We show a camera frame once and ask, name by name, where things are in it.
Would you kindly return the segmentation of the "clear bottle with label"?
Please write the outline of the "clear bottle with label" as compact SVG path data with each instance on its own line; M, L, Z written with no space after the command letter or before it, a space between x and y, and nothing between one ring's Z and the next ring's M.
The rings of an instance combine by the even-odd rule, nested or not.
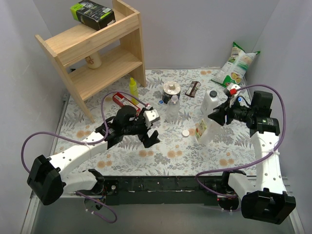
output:
M214 120L209 119L208 122L202 119L195 130L195 137L198 144L207 145L220 132L221 125Z

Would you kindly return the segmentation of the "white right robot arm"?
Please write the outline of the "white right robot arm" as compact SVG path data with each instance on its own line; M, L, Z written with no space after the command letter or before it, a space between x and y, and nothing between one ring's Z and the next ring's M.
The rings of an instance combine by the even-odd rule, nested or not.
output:
M228 98L214 108L208 118L221 126L233 120L246 124L258 161L256 184L252 185L238 169L224 172L224 175L241 200L244 218L281 224L295 209L296 201L287 194L281 176L277 150L280 126L278 119L271 117L272 100L273 95L264 91L254 92L249 107L240 105L235 98Z

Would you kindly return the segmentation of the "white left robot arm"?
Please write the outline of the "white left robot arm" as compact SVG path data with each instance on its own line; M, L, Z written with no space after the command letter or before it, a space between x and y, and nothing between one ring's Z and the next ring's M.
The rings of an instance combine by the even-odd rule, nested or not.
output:
M54 156L38 156L27 184L43 205L54 203L64 193L79 191L86 195L100 195L105 189L105 178L100 172L95 169L78 174L71 172L95 155L119 144L124 136L138 136L145 148L159 143L157 131L148 135L153 123L159 119L158 111L151 106L143 108L140 113L132 106L123 106L77 145Z

